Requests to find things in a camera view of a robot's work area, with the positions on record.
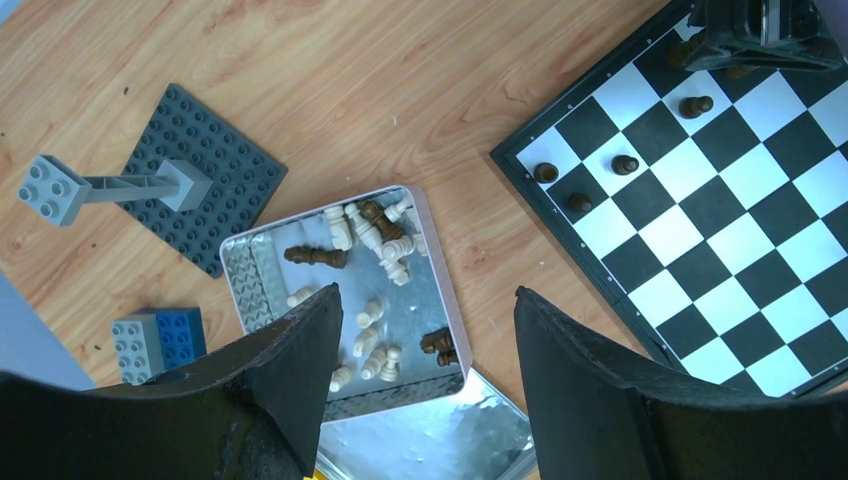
white chess piece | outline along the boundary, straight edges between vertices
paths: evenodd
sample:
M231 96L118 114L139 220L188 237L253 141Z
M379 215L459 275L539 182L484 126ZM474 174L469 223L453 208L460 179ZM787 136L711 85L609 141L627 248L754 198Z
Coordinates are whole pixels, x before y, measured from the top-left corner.
M359 328L368 328L383 316L383 306L380 302L372 300L365 304L361 313L356 315L356 324Z
M368 360L365 360L365 364L362 366L362 379L363 380L371 380L376 377L380 370L383 369L383 365L386 363L386 350L382 348L375 348L371 355L368 356Z
M391 347L386 351L386 364L380 370L380 380L394 382L398 376L398 362L400 362L400 348Z
M371 326L359 332L359 335L353 339L352 354L354 357L361 357L365 352L370 351L380 341L380 331Z
M289 295L289 298L286 299L286 305L291 308L294 308L303 303L303 301L307 298L311 297L313 293L315 293L315 290L313 290L312 288L303 287L300 290Z
M350 367L339 367L333 372L333 376L330 377L330 391L333 393L338 392L342 387L350 383L351 378L353 378L353 370Z
M344 218L344 208L340 206L330 207L324 210L324 216L330 225L330 234L333 235L333 248L338 250L350 250L353 247L353 235L350 226Z

chess pawn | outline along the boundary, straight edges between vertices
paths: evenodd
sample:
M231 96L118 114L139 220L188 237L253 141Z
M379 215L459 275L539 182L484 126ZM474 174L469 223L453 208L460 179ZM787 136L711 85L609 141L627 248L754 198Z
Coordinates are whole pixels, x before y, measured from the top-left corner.
M362 379L371 380L379 375L387 358L386 350L382 348L375 348L374 351L371 352L371 355L368 356L368 360L365 360L365 364L362 366Z
M330 207L324 210L324 217L330 226L330 235L333 236L333 248L345 252L353 248L353 235L350 233L350 225L344 218L344 208L340 206Z
M380 380L394 382L398 376L398 362L400 362L401 349L391 347L386 351L386 364L380 370Z
M350 367L339 367L330 377L330 391L333 393L338 392L342 387L350 383L351 378L353 378L353 370Z
M361 357L365 354L365 352L370 351L377 345L377 342L380 341L380 331L374 328L373 326L366 328L365 330L359 332L359 335L353 339L353 351L351 352L354 357Z

gray lego baseplate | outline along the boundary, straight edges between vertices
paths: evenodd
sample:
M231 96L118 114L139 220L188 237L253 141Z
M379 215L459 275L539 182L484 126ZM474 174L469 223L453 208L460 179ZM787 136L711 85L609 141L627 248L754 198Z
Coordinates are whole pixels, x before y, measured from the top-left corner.
M164 158L188 160L214 181L200 207L176 213L159 200L119 205L218 278L222 240L253 227L288 170L175 84L165 90L124 174L155 174Z

